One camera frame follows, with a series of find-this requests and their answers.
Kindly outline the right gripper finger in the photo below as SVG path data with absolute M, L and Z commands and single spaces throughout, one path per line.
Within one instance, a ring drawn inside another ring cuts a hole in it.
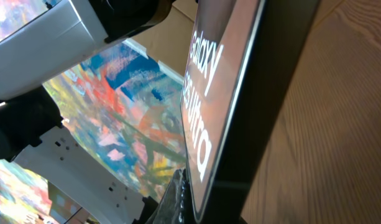
M 184 224 L 186 170 L 178 169 L 166 188 L 156 210 L 151 214 L 146 224 Z

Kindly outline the Galaxy S25 Ultra smartphone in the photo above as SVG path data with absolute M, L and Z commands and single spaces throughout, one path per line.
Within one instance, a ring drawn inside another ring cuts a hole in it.
M 180 102 L 187 222 L 238 222 L 318 6 L 198 1 Z

